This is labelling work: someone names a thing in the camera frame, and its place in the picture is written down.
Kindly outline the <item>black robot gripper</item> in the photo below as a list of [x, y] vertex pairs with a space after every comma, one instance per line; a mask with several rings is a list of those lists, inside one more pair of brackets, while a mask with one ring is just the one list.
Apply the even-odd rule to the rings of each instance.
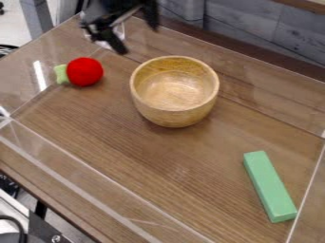
[[102, 47], [126, 55], [126, 48], [113, 29], [141, 9], [149, 27], [157, 31], [161, 25], [157, 0], [89, 0], [81, 13], [81, 27], [93, 42], [101, 41]]

